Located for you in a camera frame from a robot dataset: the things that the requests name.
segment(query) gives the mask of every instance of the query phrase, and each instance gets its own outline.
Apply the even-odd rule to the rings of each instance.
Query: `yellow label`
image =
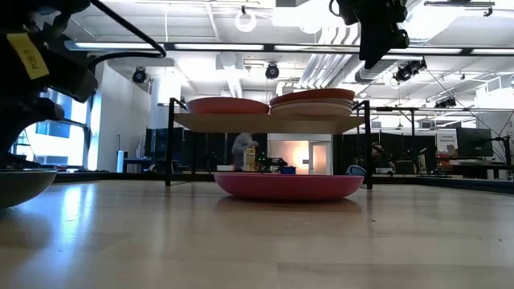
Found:
[[[32,80],[50,74],[41,53],[39,53],[38,48],[32,43],[27,33],[9,34],[7,35],[7,40],[16,50],[16,53],[18,53]]]

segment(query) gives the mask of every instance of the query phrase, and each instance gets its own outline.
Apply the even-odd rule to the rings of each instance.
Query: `person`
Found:
[[[376,168],[391,168],[396,170],[394,163],[386,157],[386,152],[379,142],[371,144],[371,157],[373,158],[373,171]]]
[[[234,140],[232,145],[232,155],[234,155],[234,165],[236,171],[243,171],[244,166],[244,150],[259,146],[257,141],[252,140],[251,133],[240,133]]]

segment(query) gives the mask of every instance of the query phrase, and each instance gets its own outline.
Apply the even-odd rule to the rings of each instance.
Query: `gray bowl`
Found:
[[[54,181],[54,170],[0,171],[0,208],[16,206],[43,192]]]

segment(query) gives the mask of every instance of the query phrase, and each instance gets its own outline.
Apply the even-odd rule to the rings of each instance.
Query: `shelf board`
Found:
[[[364,117],[176,113],[175,121],[194,132],[335,134],[364,124]]]

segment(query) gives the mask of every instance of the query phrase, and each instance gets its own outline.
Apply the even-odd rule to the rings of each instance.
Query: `wooden floor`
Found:
[[[513,288],[514,197],[378,185],[332,203],[214,183],[54,185],[0,211],[1,288]]]

